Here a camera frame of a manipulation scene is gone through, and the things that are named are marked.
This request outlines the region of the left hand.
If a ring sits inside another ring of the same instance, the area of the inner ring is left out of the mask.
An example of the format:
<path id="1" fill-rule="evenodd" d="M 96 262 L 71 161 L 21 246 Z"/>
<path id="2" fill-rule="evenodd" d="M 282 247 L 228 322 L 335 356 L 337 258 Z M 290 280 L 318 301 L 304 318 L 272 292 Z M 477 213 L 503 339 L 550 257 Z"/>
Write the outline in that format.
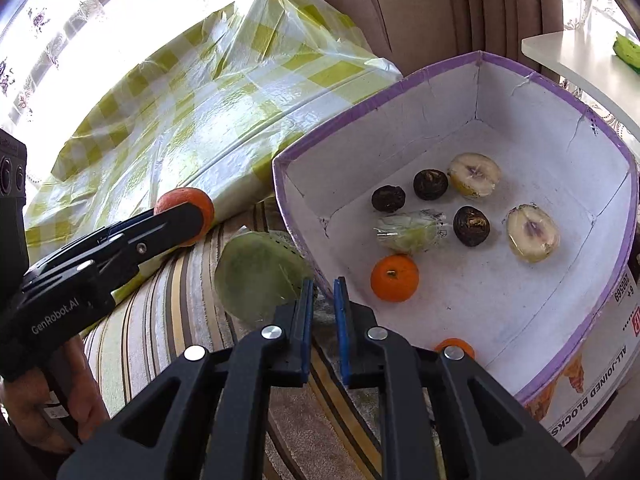
<path id="1" fill-rule="evenodd" d="M 39 368 L 32 368 L 13 382 L 1 381 L 1 402 L 9 420 L 28 444 L 52 453 L 67 453 L 76 442 L 89 440 L 108 419 L 98 383 L 76 336 L 61 347 L 70 385 L 65 393 L 67 416 L 50 419 L 44 406 L 50 403 L 50 388 Z"/>

